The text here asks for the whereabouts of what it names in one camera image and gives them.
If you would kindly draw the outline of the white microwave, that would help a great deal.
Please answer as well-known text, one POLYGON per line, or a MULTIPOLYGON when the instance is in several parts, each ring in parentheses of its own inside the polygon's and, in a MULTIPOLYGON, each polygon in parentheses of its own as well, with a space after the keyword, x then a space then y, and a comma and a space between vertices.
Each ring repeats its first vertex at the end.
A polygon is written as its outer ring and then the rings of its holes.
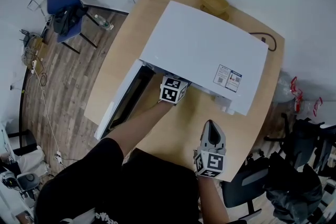
POLYGON ((268 45, 199 9, 171 1, 120 84, 95 133, 108 132, 141 70, 173 74, 219 98, 222 111, 247 115, 266 63, 268 45))

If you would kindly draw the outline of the white wall box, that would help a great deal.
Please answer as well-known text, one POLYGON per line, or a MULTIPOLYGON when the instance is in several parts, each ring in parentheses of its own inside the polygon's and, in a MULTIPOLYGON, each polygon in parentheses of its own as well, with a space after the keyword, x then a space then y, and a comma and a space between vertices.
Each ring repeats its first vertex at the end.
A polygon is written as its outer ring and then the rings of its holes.
POLYGON ((32 11, 36 11, 37 9, 41 8, 41 5, 44 0, 30 0, 27 5, 27 8, 32 11))

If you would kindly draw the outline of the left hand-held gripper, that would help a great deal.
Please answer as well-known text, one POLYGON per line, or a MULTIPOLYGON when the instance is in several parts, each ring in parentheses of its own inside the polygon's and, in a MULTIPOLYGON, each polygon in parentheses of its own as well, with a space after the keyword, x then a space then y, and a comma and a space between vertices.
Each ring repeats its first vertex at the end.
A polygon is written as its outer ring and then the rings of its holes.
POLYGON ((185 96, 187 88, 186 81, 163 76, 160 85, 160 100, 177 104, 185 96))

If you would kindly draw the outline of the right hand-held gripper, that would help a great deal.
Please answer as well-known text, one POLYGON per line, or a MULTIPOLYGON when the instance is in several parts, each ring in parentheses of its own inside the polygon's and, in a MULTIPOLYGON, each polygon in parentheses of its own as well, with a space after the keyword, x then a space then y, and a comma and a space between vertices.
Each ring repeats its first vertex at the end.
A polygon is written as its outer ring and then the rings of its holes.
POLYGON ((208 120, 203 127, 201 146, 194 151, 197 176, 217 178, 225 170, 226 137, 214 121, 208 120))

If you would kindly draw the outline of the black jacket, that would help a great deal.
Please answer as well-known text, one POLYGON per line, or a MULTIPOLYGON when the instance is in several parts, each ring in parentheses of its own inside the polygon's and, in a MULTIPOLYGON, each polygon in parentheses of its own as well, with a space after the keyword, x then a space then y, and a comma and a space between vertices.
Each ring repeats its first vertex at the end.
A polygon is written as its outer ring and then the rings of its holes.
POLYGON ((322 184, 308 164, 299 172, 278 153, 272 153, 265 192, 274 217, 286 224, 303 224, 318 208, 322 184))

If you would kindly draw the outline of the white and grey device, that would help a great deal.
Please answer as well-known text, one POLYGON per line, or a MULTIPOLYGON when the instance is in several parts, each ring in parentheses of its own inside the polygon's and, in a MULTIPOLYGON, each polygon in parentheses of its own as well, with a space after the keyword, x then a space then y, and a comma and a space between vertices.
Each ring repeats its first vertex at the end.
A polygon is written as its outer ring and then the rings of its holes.
POLYGON ((45 153, 40 146, 15 158, 9 154, 0 155, 0 182, 9 189, 33 190, 49 172, 50 165, 45 162, 45 153))

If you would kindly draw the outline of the person's black shirt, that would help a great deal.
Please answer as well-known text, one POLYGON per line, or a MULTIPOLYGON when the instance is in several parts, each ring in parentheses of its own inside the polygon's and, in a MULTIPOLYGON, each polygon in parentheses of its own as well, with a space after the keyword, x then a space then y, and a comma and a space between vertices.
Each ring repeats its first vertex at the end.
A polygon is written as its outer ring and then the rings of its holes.
POLYGON ((194 172, 102 139, 41 189, 36 224, 200 224, 194 172))

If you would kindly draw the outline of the black router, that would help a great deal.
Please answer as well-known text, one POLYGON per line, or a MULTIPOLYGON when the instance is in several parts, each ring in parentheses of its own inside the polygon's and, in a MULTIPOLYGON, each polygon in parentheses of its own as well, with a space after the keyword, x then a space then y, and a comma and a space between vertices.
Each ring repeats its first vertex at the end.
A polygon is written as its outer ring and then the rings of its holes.
POLYGON ((24 29, 21 29, 20 32, 21 32, 21 34, 24 35, 24 38, 22 39, 22 42, 23 42, 24 47, 26 47, 29 43, 29 40, 30 40, 30 32, 28 32, 24 29))

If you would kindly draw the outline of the brown cardboard box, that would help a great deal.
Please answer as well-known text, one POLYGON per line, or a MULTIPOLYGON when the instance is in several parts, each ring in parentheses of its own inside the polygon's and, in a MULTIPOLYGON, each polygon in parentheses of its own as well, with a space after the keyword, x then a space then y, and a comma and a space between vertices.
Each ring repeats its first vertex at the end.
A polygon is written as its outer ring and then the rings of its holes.
POLYGON ((39 37, 39 36, 31 36, 31 38, 29 40, 29 46, 31 48, 37 48, 43 43, 44 43, 44 39, 42 37, 39 37))

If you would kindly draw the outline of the black round stool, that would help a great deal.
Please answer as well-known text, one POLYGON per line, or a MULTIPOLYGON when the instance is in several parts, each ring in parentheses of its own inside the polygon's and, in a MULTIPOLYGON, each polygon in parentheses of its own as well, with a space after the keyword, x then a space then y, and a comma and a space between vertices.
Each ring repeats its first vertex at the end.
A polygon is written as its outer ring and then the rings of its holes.
POLYGON ((31 153, 37 149, 37 142, 33 133, 26 129, 25 131, 12 133, 8 135, 8 138, 18 138, 19 147, 13 148, 13 152, 17 156, 22 156, 31 153))

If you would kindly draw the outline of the person's right forearm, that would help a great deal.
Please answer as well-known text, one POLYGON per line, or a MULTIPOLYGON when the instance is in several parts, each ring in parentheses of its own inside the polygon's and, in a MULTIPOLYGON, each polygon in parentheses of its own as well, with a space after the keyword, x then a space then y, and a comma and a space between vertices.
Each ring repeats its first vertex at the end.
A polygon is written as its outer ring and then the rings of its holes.
POLYGON ((198 176, 199 197, 203 224, 227 224, 228 213, 217 191, 213 178, 198 176))

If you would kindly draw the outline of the black bag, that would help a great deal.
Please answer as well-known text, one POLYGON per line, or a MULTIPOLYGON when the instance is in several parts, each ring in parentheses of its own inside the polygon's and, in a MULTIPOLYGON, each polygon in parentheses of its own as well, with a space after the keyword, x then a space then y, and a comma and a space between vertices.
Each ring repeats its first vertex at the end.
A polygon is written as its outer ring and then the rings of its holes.
POLYGON ((87 13, 88 7, 79 5, 65 6, 54 15, 54 31, 60 36, 66 36, 75 27, 80 19, 87 13))

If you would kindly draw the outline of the person's left forearm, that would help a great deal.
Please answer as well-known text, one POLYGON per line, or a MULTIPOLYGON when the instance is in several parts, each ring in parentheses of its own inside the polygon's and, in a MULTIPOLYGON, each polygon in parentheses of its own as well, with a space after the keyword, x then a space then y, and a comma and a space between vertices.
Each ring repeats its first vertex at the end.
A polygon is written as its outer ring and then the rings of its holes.
POLYGON ((143 113, 120 124, 105 138, 110 138, 117 142, 123 156, 126 157, 172 107, 174 107, 173 103, 159 101, 143 113))

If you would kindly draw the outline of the clear plastic water bottle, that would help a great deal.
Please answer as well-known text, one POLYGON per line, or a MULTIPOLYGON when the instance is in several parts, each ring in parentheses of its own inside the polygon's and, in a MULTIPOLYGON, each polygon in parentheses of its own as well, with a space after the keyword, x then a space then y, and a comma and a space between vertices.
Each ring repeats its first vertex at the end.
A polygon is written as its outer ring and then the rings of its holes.
POLYGON ((112 30, 114 25, 108 22, 104 17, 95 14, 95 21, 98 23, 99 26, 104 28, 105 30, 112 30))

